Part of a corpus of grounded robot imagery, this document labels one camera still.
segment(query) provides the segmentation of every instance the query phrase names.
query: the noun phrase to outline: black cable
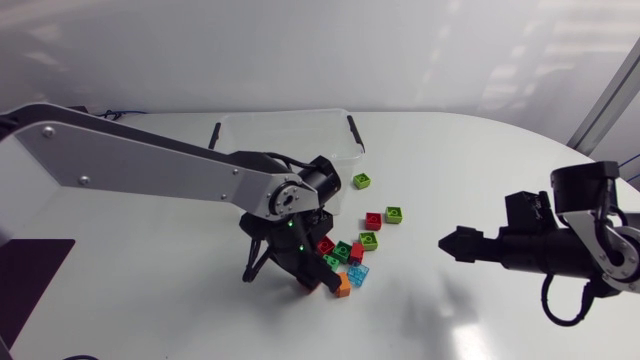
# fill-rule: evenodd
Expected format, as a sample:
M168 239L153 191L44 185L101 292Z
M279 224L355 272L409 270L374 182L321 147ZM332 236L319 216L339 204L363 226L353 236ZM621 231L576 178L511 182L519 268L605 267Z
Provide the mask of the black cable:
M0 125L12 128L14 126L17 126L18 122L10 119L0 118Z
M547 318L551 320L556 325L559 326L575 326L580 321L584 320L584 317L587 316L587 313L591 309L591 305L593 305L593 300L595 296L593 291L591 290L591 283L587 283L582 289L582 303L580 305L580 312L576 315L572 320L563 320L553 315L551 310L549 309L549 303L547 296L549 295L549 287L551 286L551 282L553 281L553 274L547 274L547 277L544 279L542 283L542 291L541 291L541 301L542 301L542 310L544 310L544 314L547 315Z
M312 164L307 164L307 163L303 163L302 161L298 161L295 159L292 159L288 156L285 155L281 155L281 154L276 154L276 153L272 153L272 152L268 152L265 153L267 156L274 158L274 159L278 159L278 160L282 160L282 162L285 163L285 165L287 165L287 167L289 169L291 169L291 166L288 164L293 164L301 169L317 169L318 167L316 165L312 165Z
M98 360L98 358L93 357L91 355L74 355L64 360Z
M564 226L568 227L569 229L571 229L571 225L569 225L569 222L567 221L567 219L564 218L564 216L559 215L558 216L558 220L560 220L562 225L564 225Z
M109 119L109 116L113 116L112 119L109 119L111 121L116 121L118 119L120 119L122 117L122 115L125 114L147 114L147 112L145 111L138 111L138 110L120 110L120 111L112 111L112 110L107 110L102 114L97 114L96 116L99 117L103 117L105 119Z
M609 213L609 209L611 207L609 203L609 191L611 187L611 180L605 180L602 183L602 200L600 201L600 207L598 213L596 214L596 219L594 220L596 240L598 241L598 245L602 248L604 253L609 257L609 259L613 260L617 258L614 253L613 247L611 243L608 241L607 237L607 225L609 220L607 219L607 214Z
M624 214L624 212L622 210L620 210L619 207L617 207L615 205L611 205L610 209L611 209L611 211L616 213L616 215L618 215L618 217L620 218L620 221L622 222L622 226L629 225L629 221L627 220L627 216Z

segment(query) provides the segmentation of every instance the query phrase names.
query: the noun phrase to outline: white tabletop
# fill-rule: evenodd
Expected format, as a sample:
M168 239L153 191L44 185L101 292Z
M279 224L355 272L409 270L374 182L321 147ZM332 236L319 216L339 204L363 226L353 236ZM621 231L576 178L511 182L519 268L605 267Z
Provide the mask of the white tabletop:
M206 147L222 114L130 117L124 123ZM365 212L401 206L365 254L361 288L304 295L267 263L241 281L249 239L229 205L62 189L22 238L77 243L13 346L21 359L566 359L638 358L640 297L597 299L560 328L540 305L543 275L457 263L437 242L457 225L495 237L504 196L547 190L552 170L589 159L510 125L443 113L354 113L366 145L329 234L351 241ZM345 185L350 179L343 179ZM640 194L618 181L625 210ZM583 280L556 278L550 306L570 318Z

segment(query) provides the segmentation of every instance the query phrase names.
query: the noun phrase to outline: lime green block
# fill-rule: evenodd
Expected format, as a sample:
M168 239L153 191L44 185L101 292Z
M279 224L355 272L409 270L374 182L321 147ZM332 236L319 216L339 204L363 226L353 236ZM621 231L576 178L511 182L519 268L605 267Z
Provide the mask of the lime green block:
M333 249L333 257L340 260L341 263L346 264L351 254L351 245L338 241L336 247Z
M360 233L360 243L365 251L373 251L378 248L378 239L375 233Z
M388 206L385 218L389 224L400 224L402 222L402 209Z
M327 262L327 264L329 264L329 266L331 266L331 271L338 270L338 266L340 265L340 260L334 258L331 255L325 255L322 258Z
M362 173L353 177L353 184L358 189L364 189L371 185L371 179L367 176L367 174Z

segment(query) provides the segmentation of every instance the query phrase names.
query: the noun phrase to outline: lego brick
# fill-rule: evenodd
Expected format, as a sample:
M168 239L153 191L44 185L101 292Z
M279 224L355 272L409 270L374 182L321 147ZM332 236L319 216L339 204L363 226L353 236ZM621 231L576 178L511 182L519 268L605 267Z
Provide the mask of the lego brick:
M400 224L402 222L402 209L399 207L387 206L385 220L389 224Z
M331 255L325 255L322 258L327 262L327 264L329 264L332 271L338 270L338 266L340 265L340 260L334 258Z
M376 213L367 213L364 221L364 227L367 230L378 231L382 227L382 215Z
M347 243L344 243L342 241L338 241L338 244L336 245L335 249L333 249L332 256L340 260L341 263L346 264L347 260L349 260L350 253L351 253L351 245L348 245Z
M349 264L359 263L362 264L362 258L364 257L364 246L361 243L353 243L351 246L351 254L349 255Z
M360 233L360 243L365 251L373 251L378 248L378 239L375 233Z
M333 241L331 241L331 239L329 239L329 237L327 236L325 236L322 240L320 240L318 242L318 245L316 246L316 248L318 249L318 252L322 255L331 254L331 252L335 247L336 247L336 244L334 244Z
M369 268L362 264L354 264L349 267L347 270L347 277L349 278L349 282L353 284L355 287L362 286L364 279L367 277L369 273Z
M360 190L371 185L371 179L367 176L367 174L362 173L353 177L353 184Z
M349 283L349 277L345 272L338 273L338 275L340 276L340 280L342 280L342 283L340 284L338 290L336 290L335 292L336 296L349 296L349 294L351 293L351 283Z

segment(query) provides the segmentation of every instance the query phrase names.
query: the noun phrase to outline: plastic storage bin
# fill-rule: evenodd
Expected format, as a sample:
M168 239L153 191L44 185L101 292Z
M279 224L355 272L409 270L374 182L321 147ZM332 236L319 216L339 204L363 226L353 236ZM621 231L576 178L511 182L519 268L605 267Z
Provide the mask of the plastic storage bin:
M213 150L221 153L261 151L303 162L318 155L331 160L342 181L340 191L325 206L334 215L340 213L353 169L364 154L355 122L341 109L229 114L216 129Z

